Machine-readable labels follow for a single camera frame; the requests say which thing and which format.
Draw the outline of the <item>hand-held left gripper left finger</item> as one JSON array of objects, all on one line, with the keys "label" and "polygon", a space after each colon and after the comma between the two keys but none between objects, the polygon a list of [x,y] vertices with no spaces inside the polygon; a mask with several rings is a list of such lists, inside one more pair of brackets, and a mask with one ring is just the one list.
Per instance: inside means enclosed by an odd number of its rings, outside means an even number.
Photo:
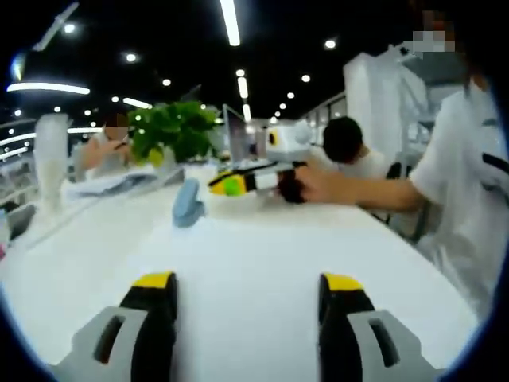
[{"label": "hand-held left gripper left finger", "polygon": [[177,277],[136,280],[117,306],[79,329],[59,363],[60,381],[170,381],[176,343]]}]

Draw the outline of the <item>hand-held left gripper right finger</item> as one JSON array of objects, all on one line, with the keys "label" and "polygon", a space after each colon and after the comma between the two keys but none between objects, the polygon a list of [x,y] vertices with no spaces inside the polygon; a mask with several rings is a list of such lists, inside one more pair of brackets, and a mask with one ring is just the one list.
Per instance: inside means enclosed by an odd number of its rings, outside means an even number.
[{"label": "hand-held left gripper right finger", "polygon": [[437,379],[418,337],[345,275],[320,275],[318,353],[321,381]]}]

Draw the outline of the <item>person's right hand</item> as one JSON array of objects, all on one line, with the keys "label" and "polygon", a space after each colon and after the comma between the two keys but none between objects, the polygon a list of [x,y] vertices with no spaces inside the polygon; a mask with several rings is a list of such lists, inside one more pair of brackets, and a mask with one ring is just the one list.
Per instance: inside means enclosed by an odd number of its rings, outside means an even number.
[{"label": "person's right hand", "polygon": [[333,201],[331,189],[326,185],[323,171],[306,164],[298,164],[290,170],[278,173],[277,191],[291,204],[329,203]]}]

